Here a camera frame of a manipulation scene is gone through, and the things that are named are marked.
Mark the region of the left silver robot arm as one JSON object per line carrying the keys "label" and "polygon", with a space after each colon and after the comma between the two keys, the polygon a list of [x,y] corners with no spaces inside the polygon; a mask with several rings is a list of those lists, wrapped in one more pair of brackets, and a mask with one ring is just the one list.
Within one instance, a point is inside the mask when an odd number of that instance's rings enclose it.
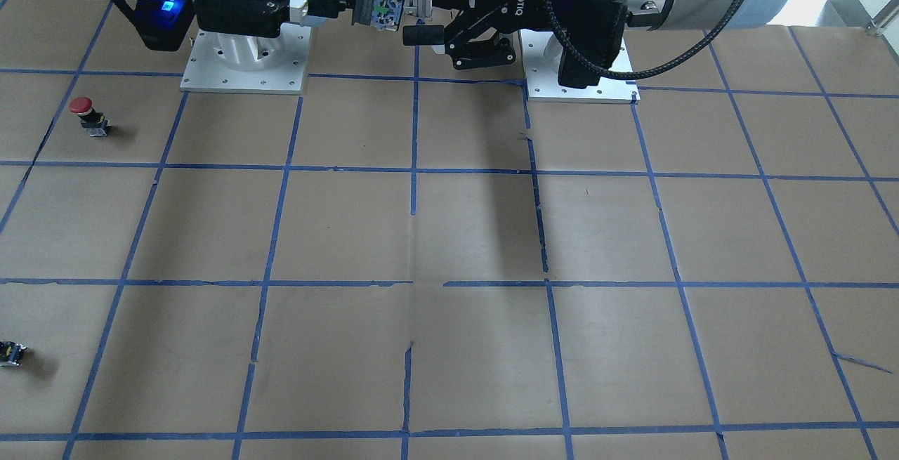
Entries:
{"label": "left silver robot arm", "polygon": [[[767,25],[787,0],[413,0],[458,13],[446,25],[408,25],[405,45],[430,45],[452,58],[457,70],[512,63],[508,36],[549,32],[559,44],[558,83],[590,88],[601,79],[636,81],[670,72],[709,45],[726,28]],[[624,32],[703,30],[684,53],[642,72],[613,70]]]}

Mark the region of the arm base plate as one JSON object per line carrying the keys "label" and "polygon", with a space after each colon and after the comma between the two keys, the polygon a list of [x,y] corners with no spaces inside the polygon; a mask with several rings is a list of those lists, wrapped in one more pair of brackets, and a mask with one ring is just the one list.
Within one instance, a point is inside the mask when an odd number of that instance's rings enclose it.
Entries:
{"label": "arm base plate", "polygon": [[633,80],[601,79],[588,88],[566,88],[558,83],[562,46],[552,32],[521,30],[521,62],[529,97],[537,102],[633,104],[640,101]]}
{"label": "arm base plate", "polygon": [[199,30],[180,90],[300,96],[313,29],[286,22],[276,38]]}

